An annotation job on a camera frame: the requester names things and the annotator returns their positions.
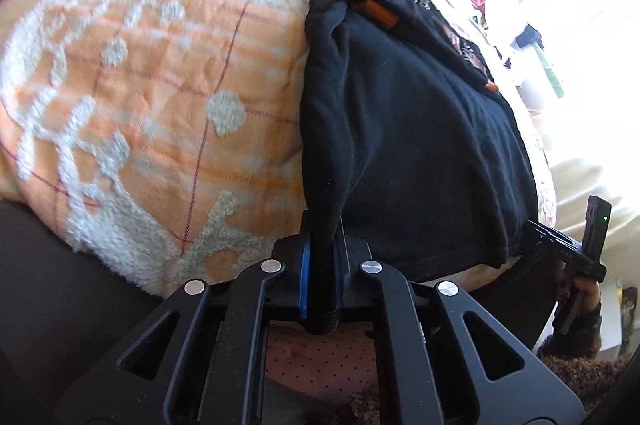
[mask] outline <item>garment sleeve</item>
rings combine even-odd
[[[559,329],[556,329],[556,320],[554,320],[554,332],[543,342],[538,356],[540,358],[595,358],[602,345],[601,308],[602,305],[598,304],[593,311],[576,318],[566,335],[562,335]]]

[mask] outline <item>polka dot fabric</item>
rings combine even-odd
[[[340,401],[376,379],[370,323],[343,323],[324,337],[273,326],[269,331],[266,376],[296,391]]]

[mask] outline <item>brown fleece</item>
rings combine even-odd
[[[590,360],[587,358],[543,357],[545,365],[575,392],[587,413],[602,400],[618,381],[629,357],[617,360]],[[371,385],[350,398],[338,409],[331,420],[322,425],[380,425],[378,386]]]

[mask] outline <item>silver screw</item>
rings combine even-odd
[[[446,280],[438,284],[438,291],[447,297],[452,297],[453,295],[457,295],[460,289],[457,284]]]
[[[199,279],[194,279],[184,285],[184,290],[190,295],[198,295],[204,291],[204,287],[204,282]]]
[[[378,261],[365,261],[360,267],[366,273],[380,273],[382,271],[382,264]]]
[[[267,259],[262,263],[262,266],[260,267],[265,273],[276,273],[276,271],[280,271],[280,268],[282,268],[282,264],[280,263],[280,261],[276,261],[275,259]]]

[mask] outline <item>human hand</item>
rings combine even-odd
[[[574,277],[574,286],[584,292],[584,300],[578,315],[584,315],[598,307],[600,303],[600,284],[597,281],[588,277]],[[562,270],[556,286],[556,300],[559,303],[566,304],[567,300],[569,300],[570,288],[571,286],[569,286],[566,279],[566,273]]]

